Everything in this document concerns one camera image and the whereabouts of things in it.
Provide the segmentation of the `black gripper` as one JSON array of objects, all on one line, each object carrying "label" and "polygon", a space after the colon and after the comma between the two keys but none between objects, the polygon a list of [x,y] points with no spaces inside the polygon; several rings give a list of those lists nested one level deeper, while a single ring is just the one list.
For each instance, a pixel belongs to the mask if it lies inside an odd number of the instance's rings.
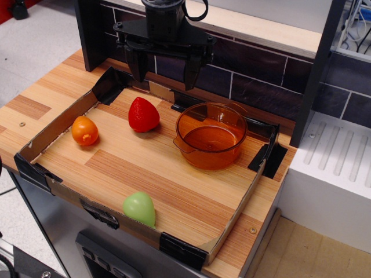
[{"label": "black gripper", "polygon": [[143,1],[146,17],[140,20],[119,21],[114,24],[117,45],[126,56],[126,63],[135,80],[142,82],[148,71],[148,55],[175,57],[186,60],[185,90],[195,87],[202,65],[213,60],[216,38],[190,24],[203,20],[205,11],[190,16],[185,1]]}]

